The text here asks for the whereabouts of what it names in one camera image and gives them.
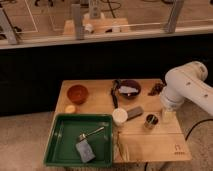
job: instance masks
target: floor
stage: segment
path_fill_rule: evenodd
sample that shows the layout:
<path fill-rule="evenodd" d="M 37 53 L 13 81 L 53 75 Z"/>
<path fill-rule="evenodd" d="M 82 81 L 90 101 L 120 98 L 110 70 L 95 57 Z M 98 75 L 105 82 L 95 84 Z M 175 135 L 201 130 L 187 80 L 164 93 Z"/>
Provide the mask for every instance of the floor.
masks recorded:
<path fill-rule="evenodd" d="M 1 2 L 12 25 L 22 29 L 21 38 L 62 35 L 65 21 L 72 18 L 71 4 L 74 0 L 12 0 L 14 3 Z M 100 7 L 106 18 L 112 18 L 109 7 L 100 0 Z M 161 0 L 115 0 L 121 7 L 115 10 L 117 18 L 127 18 L 131 30 L 163 28 L 167 22 L 172 5 Z M 213 24 L 213 6 L 209 0 L 185 0 L 178 20 L 178 26 L 202 26 Z"/>
<path fill-rule="evenodd" d="M 178 110 L 178 120 L 186 135 L 196 122 L 212 118 L 201 108 L 186 101 Z M 0 171 L 63 171 L 63 168 L 45 167 L 44 151 L 53 112 L 0 117 Z M 165 171 L 212 171 L 213 123 L 205 122 L 192 132 L 188 146 L 192 160 L 173 162 Z M 149 163 L 149 171 L 157 171 L 164 163 Z M 70 171 L 142 171 L 144 164 L 114 165 L 108 169 L 73 168 Z"/>

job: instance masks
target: tray rim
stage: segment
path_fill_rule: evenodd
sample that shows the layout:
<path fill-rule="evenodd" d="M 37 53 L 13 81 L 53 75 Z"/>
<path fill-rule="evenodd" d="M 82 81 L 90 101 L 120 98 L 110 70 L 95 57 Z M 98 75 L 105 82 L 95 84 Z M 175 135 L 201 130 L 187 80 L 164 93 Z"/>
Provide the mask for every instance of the tray rim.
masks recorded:
<path fill-rule="evenodd" d="M 110 162 L 107 164 L 97 164 L 97 163 L 81 163 L 81 164 L 75 164 L 75 163 L 54 163 L 54 162 L 47 162 L 47 158 L 48 158 L 48 154 L 50 151 L 50 147 L 51 147 L 51 140 L 53 139 L 53 135 L 54 135 L 54 130 L 56 128 L 56 124 L 57 121 L 60 117 L 84 117 L 84 116 L 90 116 L 90 117 L 109 117 L 110 122 L 111 122 L 111 141 L 110 141 L 110 146 L 111 146 L 111 159 Z M 50 136 L 48 138 L 48 143 L 47 143 L 47 147 L 45 150 L 45 154 L 44 154 L 44 159 L 43 159 L 43 164 L 46 166 L 56 166 L 56 167 L 110 167 L 112 166 L 113 163 L 113 120 L 112 120 L 112 115 L 110 114 L 80 114 L 80 113 L 76 113 L 76 114 L 65 114 L 65 113 L 59 113 L 57 114 L 57 116 L 54 119 L 54 124 L 51 127 L 51 133 Z"/>

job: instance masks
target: orange bowl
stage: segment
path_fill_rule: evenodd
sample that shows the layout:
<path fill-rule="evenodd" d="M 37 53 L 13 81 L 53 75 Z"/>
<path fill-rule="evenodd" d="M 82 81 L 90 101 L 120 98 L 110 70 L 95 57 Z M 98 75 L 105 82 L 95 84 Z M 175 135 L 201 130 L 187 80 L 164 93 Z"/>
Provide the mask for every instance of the orange bowl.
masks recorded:
<path fill-rule="evenodd" d="M 75 104 L 82 104 L 86 101 L 89 92 L 83 85 L 74 85 L 67 91 L 67 97 Z"/>

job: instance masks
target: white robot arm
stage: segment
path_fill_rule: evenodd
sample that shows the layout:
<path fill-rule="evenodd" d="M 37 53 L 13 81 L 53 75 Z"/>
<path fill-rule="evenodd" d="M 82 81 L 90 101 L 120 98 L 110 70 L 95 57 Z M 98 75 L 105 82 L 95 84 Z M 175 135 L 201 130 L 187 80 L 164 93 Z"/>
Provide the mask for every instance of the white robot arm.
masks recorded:
<path fill-rule="evenodd" d="M 210 115 L 213 115 L 213 88 L 203 81 L 208 70 L 198 61 L 173 68 L 166 73 L 167 86 L 160 94 L 166 109 L 177 110 L 188 98 Z"/>

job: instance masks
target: brown bowl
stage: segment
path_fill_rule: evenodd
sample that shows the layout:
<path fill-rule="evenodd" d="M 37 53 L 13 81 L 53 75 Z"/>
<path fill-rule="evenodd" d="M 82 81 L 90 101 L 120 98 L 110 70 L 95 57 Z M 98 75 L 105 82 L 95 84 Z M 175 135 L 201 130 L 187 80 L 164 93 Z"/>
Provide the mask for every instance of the brown bowl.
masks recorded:
<path fill-rule="evenodd" d="M 89 92 L 83 85 L 74 85 L 67 91 L 67 97 L 75 104 L 82 104 L 86 101 Z"/>
<path fill-rule="evenodd" d="M 126 98 L 134 98 L 141 92 L 140 84 L 135 80 L 123 80 L 118 91 Z"/>

